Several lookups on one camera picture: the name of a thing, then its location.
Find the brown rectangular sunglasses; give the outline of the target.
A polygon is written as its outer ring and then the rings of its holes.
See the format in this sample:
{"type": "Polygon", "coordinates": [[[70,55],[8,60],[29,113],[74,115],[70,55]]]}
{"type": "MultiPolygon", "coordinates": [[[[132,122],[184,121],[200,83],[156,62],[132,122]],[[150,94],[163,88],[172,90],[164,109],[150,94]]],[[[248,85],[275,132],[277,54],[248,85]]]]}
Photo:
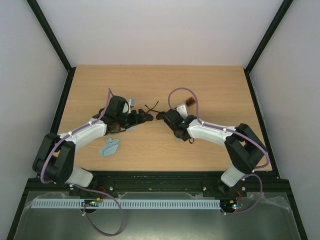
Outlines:
{"type": "Polygon", "coordinates": [[[186,101],[185,101],[185,105],[189,108],[193,105],[196,104],[196,100],[194,97],[189,97],[186,101]]]}

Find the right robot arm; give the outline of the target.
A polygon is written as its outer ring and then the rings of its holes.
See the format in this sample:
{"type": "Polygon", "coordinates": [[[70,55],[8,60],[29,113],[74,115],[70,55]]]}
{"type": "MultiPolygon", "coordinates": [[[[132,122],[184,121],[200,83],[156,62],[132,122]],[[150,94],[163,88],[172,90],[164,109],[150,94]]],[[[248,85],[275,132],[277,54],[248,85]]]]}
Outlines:
{"type": "Polygon", "coordinates": [[[158,120],[172,130],[177,139],[189,141],[205,140],[226,148],[231,165],[225,170],[218,183],[218,191],[229,196],[236,189],[236,184],[251,174],[267,150],[253,130],[245,123],[239,126],[222,126],[199,121],[194,115],[186,115],[176,109],[159,112],[158,120]]]}

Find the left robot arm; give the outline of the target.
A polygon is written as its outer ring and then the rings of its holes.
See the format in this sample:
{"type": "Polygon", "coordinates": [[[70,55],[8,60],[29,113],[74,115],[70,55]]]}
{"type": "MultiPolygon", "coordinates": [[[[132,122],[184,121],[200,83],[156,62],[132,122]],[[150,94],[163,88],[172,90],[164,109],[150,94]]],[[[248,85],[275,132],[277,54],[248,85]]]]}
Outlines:
{"type": "Polygon", "coordinates": [[[134,110],[131,99],[114,95],[105,107],[80,127],[62,134],[44,136],[32,169],[43,184],[56,183],[88,187],[94,176],[75,167],[75,155],[92,141],[109,134],[118,134],[154,118],[143,109],[134,110]]]}

